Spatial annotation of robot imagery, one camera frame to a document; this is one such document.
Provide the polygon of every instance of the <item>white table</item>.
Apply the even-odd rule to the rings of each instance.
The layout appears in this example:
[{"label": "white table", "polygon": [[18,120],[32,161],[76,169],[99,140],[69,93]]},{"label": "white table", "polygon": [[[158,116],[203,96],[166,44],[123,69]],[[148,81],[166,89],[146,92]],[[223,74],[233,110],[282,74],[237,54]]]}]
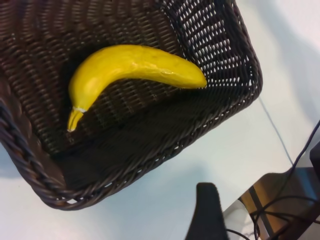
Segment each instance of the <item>white table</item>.
[{"label": "white table", "polygon": [[[263,71],[261,99],[174,159],[99,204],[76,212],[47,207],[19,176],[0,147],[0,238],[183,240],[194,212],[198,182],[217,186],[225,210],[264,174],[288,170],[292,164],[262,103],[291,158],[302,149],[320,118],[320,104],[315,104],[320,103],[317,92],[320,88],[315,88],[320,84],[316,71],[320,66],[319,54],[316,50],[308,51],[306,45],[296,53],[302,41],[297,29],[306,31],[310,24],[306,21],[293,31],[287,23],[298,21],[301,11],[314,10],[316,17],[320,5],[314,0],[315,5],[302,9],[306,1],[296,1],[300,8],[292,1],[238,0]],[[293,6],[301,14],[285,12]],[[300,67],[300,61],[307,64]]]}]

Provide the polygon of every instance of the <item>yellow banana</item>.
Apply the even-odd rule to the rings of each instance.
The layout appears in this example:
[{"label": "yellow banana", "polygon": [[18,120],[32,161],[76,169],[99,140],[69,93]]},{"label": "yellow banana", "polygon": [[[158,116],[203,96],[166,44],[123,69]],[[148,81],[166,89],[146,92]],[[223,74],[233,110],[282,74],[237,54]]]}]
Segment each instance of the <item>yellow banana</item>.
[{"label": "yellow banana", "polygon": [[73,105],[67,130],[78,121],[100,93],[119,79],[147,79],[179,88],[205,87],[204,74],[193,63],[168,52],[140,45],[116,45],[90,55],[76,70],[69,84]]}]

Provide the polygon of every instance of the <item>brown wicker basket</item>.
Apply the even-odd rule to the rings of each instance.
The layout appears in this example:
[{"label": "brown wicker basket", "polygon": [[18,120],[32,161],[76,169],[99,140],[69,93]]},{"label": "brown wicker basket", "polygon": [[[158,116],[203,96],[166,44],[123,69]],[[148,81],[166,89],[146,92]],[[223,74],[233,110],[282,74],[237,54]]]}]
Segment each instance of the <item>brown wicker basket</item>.
[{"label": "brown wicker basket", "polygon": [[[207,87],[124,79],[68,133],[71,76],[88,55],[117,44],[187,58]],[[233,0],[0,0],[0,140],[52,208],[86,208],[129,186],[261,90]]]}]

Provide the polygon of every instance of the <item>wicker basket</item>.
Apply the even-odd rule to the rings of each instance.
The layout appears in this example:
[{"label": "wicker basket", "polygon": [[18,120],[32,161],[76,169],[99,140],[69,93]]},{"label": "wicker basket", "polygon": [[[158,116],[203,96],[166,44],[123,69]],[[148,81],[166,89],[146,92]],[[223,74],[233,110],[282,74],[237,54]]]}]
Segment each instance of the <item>wicker basket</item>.
[{"label": "wicker basket", "polygon": [[[0,22],[0,139],[52,208],[86,208],[129,186],[262,90],[233,0],[0,0]],[[68,133],[71,76],[88,55],[117,44],[187,58],[207,87],[123,79]]]}]

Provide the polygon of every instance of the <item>basket rim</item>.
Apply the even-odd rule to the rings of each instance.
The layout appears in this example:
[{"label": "basket rim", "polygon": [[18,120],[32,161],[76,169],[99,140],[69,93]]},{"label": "basket rim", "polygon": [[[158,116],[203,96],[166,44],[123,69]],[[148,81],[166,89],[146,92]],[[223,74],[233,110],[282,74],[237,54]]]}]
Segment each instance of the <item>basket rim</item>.
[{"label": "basket rim", "polygon": [[[247,29],[245,28],[243,19],[241,18],[240,11],[235,2],[232,4],[225,3],[225,11],[222,14],[234,15],[234,29],[237,34],[241,34],[245,43],[245,48],[251,53],[251,64],[257,67],[257,86],[254,90],[254,94],[247,96],[247,100],[242,105],[235,104],[231,108],[236,109],[234,113],[249,106],[256,98],[258,98],[262,91],[262,73],[259,61],[256,57],[255,51],[251,45]],[[125,168],[112,174],[112,176],[104,179],[101,182],[91,184],[84,189],[69,190],[66,187],[66,183],[60,169],[50,159],[50,156],[44,152],[41,147],[41,143],[36,135],[32,131],[32,125],[27,116],[22,112],[22,106],[20,101],[11,92],[9,82],[6,80],[6,76],[0,72],[0,140],[6,151],[9,153],[13,163],[18,169],[21,176],[31,185],[35,193],[41,198],[41,200],[48,206],[60,209],[60,210],[79,210],[89,206],[92,206],[104,198],[117,193],[121,189],[129,186],[144,174],[158,167],[165,161],[179,154],[185,147],[192,144],[199,137],[207,133],[209,130],[218,126],[221,122],[231,117],[233,114],[227,114],[226,110],[223,112],[224,116],[221,118],[219,124],[211,121],[212,116],[206,116],[199,122],[199,125],[193,129],[193,132],[180,139],[180,144],[183,147],[175,149],[176,144],[172,144],[163,152],[159,152],[156,156],[149,157],[148,159],[142,159],[141,163],[144,166],[135,164],[134,171],[136,174],[130,174],[133,170],[129,163],[126,163]],[[154,161],[157,156],[161,157],[161,160]],[[48,174],[48,166],[54,168],[57,174]]]}]

